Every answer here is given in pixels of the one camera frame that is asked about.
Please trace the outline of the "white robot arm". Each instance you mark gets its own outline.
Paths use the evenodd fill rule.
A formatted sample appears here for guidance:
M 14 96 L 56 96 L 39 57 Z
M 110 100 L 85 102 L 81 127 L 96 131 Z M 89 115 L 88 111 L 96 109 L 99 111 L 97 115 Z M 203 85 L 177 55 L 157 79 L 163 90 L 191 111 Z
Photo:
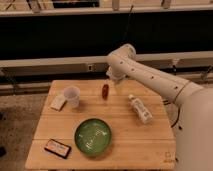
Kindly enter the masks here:
M 174 171 L 213 171 L 213 88 L 140 64 L 135 58 L 131 44 L 110 52 L 106 57 L 109 78 L 118 83 L 129 76 L 177 106 Z

